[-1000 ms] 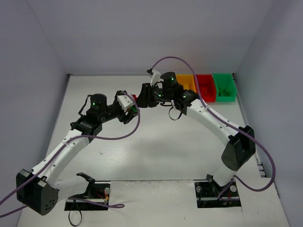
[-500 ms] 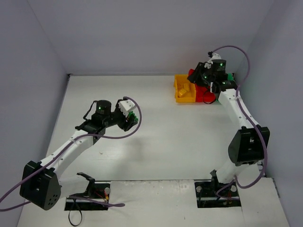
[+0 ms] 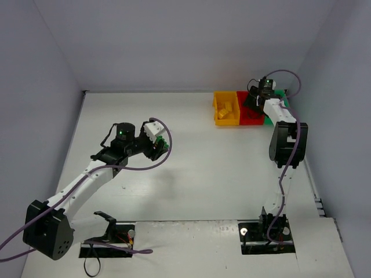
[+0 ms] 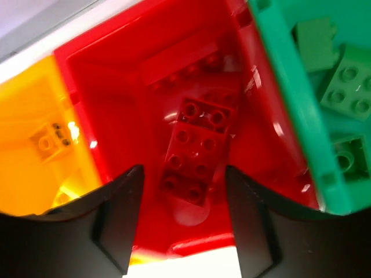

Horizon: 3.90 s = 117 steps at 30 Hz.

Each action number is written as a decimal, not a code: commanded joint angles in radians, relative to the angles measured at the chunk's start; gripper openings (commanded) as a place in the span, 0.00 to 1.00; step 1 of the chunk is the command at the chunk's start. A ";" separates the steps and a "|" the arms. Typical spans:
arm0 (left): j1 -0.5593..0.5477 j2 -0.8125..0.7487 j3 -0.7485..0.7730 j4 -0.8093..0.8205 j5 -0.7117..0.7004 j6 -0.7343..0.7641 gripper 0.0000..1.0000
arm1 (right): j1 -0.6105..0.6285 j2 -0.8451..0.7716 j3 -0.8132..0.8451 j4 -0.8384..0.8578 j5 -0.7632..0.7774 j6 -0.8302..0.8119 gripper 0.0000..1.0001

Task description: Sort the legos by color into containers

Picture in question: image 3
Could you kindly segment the yellow orange oval lego piece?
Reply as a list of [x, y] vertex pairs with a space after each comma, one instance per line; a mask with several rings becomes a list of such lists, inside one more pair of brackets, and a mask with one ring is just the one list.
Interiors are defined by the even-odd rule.
[[217, 111], [217, 118], [222, 120], [227, 118], [228, 114], [231, 112], [230, 109], [222, 108]]

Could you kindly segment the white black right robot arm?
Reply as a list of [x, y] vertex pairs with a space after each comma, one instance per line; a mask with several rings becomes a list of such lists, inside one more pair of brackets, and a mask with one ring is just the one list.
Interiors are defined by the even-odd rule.
[[293, 110], [285, 105], [283, 97], [267, 87], [252, 86], [244, 106], [270, 118], [274, 131], [268, 148], [269, 159], [275, 163], [281, 174], [278, 185], [262, 207], [259, 229], [272, 238], [271, 232], [279, 232], [286, 221], [285, 208], [290, 181], [294, 171], [304, 160], [308, 124], [301, 122]]

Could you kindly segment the red green yellow striped stack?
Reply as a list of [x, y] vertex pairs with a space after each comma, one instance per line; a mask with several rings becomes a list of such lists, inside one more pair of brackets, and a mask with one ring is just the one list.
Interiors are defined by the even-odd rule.
[[154, 143], [155, 150], [157, 152], [167, 152], [169, 150], [169, 145], [162, 136], [158, 136]]

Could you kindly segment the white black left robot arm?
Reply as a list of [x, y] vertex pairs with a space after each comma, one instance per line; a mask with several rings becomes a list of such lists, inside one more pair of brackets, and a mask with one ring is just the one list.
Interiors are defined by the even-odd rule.
[[102, 211], [90, 217], [76, 219], [80, 208], [105, 184], [113, 180], [121, 170], [129, 170], [130, 157], [143, 154], [158, 167], [169, 157], [172, 138], [164, 138], [169, 128], [159, 119], [143, 122], [139, 135], [133, 124], [114, 123], [111, 130], [115, 138], [92, 155], [84, 171], [63, 190], [41, 202], [33, 201], [26, 213], [23, 242], [52, 260], [58, 260], [77, 243], [107, 245], [118, 230], [117, 220]]

